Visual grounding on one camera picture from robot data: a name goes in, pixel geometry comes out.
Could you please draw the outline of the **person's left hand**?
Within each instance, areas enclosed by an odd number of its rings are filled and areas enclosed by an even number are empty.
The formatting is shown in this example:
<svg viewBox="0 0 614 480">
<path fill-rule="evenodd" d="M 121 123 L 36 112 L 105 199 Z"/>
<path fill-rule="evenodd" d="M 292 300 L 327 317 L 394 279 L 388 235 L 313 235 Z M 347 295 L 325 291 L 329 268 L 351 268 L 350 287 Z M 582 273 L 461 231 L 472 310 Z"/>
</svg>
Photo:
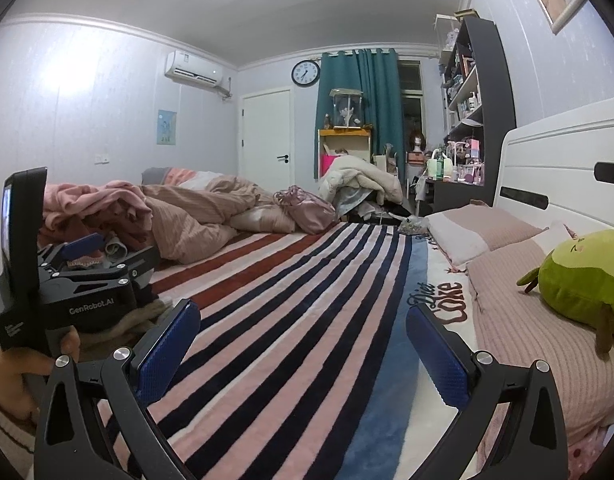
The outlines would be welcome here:
<svg viewBox="0 0 614 480">
<path fill-rule="evenodd" d="M 26 386 L 25 376 L 49 376 L 55 360 L 37 350 L 0 350 L 0 410 L 13 422 L 25 425 L 37 417 L 38 402 Z"/>
</svg>

